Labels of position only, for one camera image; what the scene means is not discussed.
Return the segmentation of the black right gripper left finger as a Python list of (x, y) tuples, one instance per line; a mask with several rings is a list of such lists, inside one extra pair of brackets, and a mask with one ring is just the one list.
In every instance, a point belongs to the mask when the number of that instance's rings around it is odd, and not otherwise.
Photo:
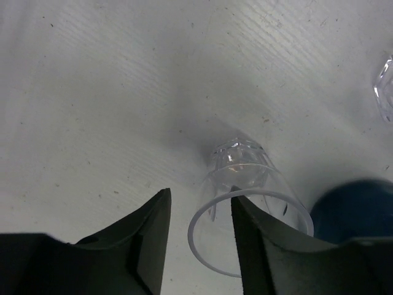
[(166, 188), (75, 244), (1, 234), (1, 294), (160, 294), (170, 217)]

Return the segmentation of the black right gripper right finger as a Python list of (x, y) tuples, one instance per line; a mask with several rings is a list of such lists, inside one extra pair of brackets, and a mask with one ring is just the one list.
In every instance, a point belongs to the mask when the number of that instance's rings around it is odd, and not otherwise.
[(340, 245), (303, 234), (231, 199), (244, 294), (392, 294), (392, 238), (352, 238)]

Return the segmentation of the dark blue mug front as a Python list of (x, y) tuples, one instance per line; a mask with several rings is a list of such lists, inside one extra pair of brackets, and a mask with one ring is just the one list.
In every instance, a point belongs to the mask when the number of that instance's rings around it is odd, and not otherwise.
[(392, 236), (392, 183), (360, 179), (326, 192), (313, 206), (314, 236), (340, 244), (351, 238)]

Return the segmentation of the clear glass cup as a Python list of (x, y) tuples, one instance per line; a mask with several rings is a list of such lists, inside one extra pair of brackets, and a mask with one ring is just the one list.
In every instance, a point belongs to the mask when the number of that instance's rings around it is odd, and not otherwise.
[(201, 187), (201, 206), (189, 224), (187, 239), (207, 268), (241, 276), (231, 199), (247, 197), (257, 208), (309, 236), (314, 225), (306, 208), (274, 166), (263, 147), (235, 138), (213, 151)]

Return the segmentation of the clear plastic cup front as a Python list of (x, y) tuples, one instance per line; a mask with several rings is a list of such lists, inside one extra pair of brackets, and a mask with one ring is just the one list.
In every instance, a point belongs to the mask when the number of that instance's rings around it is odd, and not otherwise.
[(373, 92), (383, 120), (392, 123), (392, 54), (385, 57), (373, 81)]

